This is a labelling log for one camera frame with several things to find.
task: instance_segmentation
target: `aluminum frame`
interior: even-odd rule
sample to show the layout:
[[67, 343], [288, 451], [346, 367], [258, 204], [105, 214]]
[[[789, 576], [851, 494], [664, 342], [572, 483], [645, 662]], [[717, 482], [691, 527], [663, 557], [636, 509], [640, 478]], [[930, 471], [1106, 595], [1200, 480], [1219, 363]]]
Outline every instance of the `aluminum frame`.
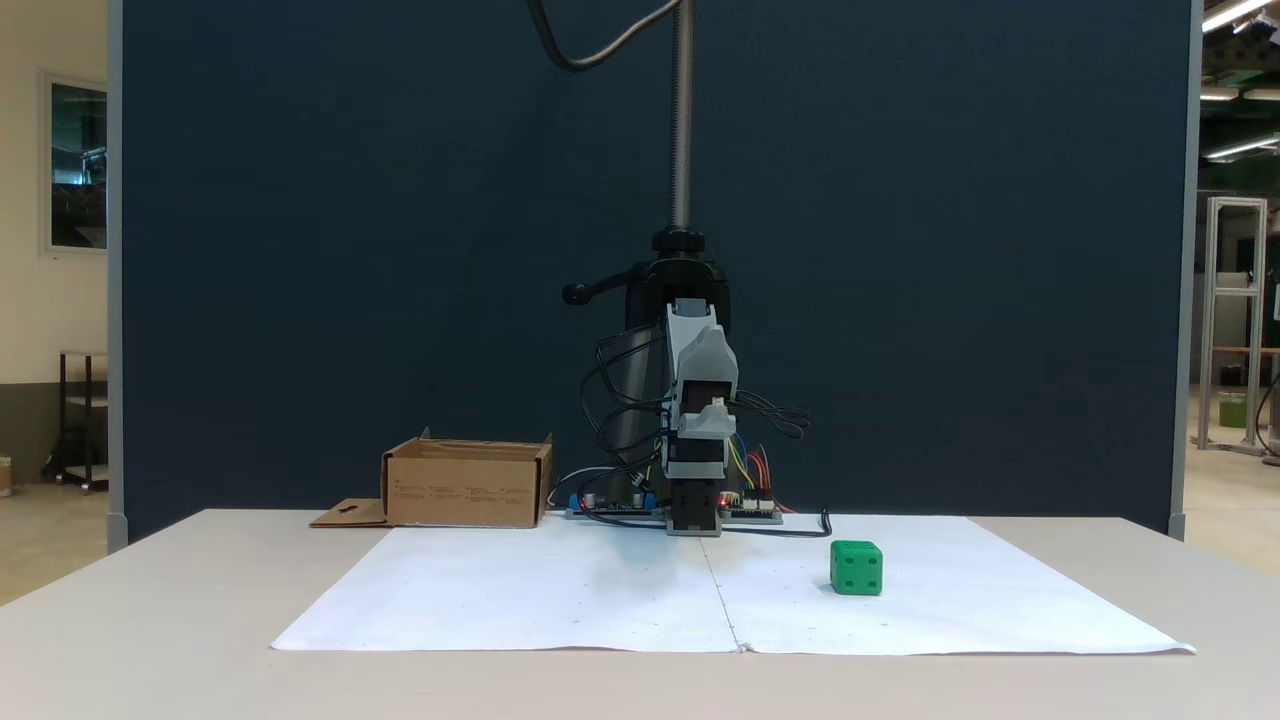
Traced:
[[[1249, 287], [1217, 287], [1217, 247], [1224, 208], [1244, 208], [1257, 211], [1254, 228], [1253, 278]], [[1257, 402], [1258, 384], [1262, 372], [1262, 305], [1266, 278], [1267, 255], [1267, 201], [1262, 197], [1210, 197], [1207, 208], [1207, 231], [1204, 233], [1204, 310], [1201, 322], [1201, 413], [1199, 428], [1196, 434], [1196, 447], [1207, 450], [1210, 445], [1220, 450], [1234, 450], [1248, 455], [1262, 456], [1266, 451], [1258, 445]], [[1244, 424], [1244, 439], [1238, 445], [1212, 443], [1208, 437], [1208, 414], [1213, 388], [1213, 313], [1219, 297], [1248, 297], [1249, 304], [1249, 380], [1245, 391], [1248, 418]]]

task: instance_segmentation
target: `floor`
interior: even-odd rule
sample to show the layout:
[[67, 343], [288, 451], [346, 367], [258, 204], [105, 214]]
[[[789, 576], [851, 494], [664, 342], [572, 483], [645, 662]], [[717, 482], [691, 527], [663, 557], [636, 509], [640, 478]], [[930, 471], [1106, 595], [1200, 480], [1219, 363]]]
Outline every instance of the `floor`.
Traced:
[[[1192, 388], [1188, 433], [1198, 418]], [[1243, 430], [1217, 424], [1210, 438], [1238, 442]], [[1257, 457], [1187, 446], [1187, 542], [1242, 565], [1280, 575], [1280, 468]], [[23, 486], [0, 497], [0, 605], [106, 555], [106, 493], [77, 486]]]
[[0, 605], [105, 555], [105, 492], [36, 484], [0, 497]]
[[[1198, 397], [1198, 388], [1193, 386], [1187, 411], [1188, 436], [1197, 432]], [[1268, 414], [1270, 407], [1265, 407], [1263, 437], [1268, 432]], [[1213, 402], [1208, 437], [1216, 442], [1240, 442], [1244, 430], [1220, 425]], [[1261, 459], [1249, 455], [1197, 450], [1188, 443], [1185, 478], [1187, 542], [1280, 575], [1280, 468], [1263, 465]]]

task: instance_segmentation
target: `white wall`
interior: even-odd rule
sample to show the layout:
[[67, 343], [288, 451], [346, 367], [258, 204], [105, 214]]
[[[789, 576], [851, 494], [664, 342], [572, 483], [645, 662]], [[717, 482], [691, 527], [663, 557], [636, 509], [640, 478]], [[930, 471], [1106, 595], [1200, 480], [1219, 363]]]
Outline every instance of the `white wall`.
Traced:
[[106, 83], [106, 0], [0, 0], [0, 383], [106, 347], [106, 255], [40, 256], [40, 69]]

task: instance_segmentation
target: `ceiling light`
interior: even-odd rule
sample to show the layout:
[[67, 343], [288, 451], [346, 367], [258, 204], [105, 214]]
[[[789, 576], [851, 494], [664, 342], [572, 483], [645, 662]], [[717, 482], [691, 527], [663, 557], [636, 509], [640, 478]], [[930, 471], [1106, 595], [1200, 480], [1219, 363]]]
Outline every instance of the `ceiling light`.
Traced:
[[1212, 15], [1204, 18], [1204, 24], [1201, 27], [1204, 32], [1215, 31], [1242, 15], [1247, 15], [1258, 8], [1270, 4], [1271, 0], [1240, 0], [1239, 3], [1228, 5], [1226, 8], [1216, 10]]
[[1235, 100], [1240, 91], [1234, 87], [1202, 87], [1201, 100]]
[[1245, 150], [1257, 150], [1267, 145], [1272, 145], [1280, 140], [1280, 133], [1274, 132], [1271, 135], [1265, 135], [1262, 137], [1254, 137], [1253, 140], [1245, 140], [1244, 142], [1236, 142], [1234, 145], [1226, 145], [1204, 154], [1206, 160], [1216, 160], [1219, 158], [1226, 158], [1228, 155], [1235, 155], [1236, 152], [1244, 152]]

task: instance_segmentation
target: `clamp handle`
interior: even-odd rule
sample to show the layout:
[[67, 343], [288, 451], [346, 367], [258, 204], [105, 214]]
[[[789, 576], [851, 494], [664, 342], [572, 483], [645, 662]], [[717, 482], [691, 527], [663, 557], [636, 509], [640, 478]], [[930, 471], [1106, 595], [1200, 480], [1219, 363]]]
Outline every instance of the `clamp handle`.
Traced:
[[627, 284], [627, 273], [618, 273], [591, 284], [567, 284], [561, 290], [561, 299], [568, 305], [586, 305], [596, 295], [625, 284]]

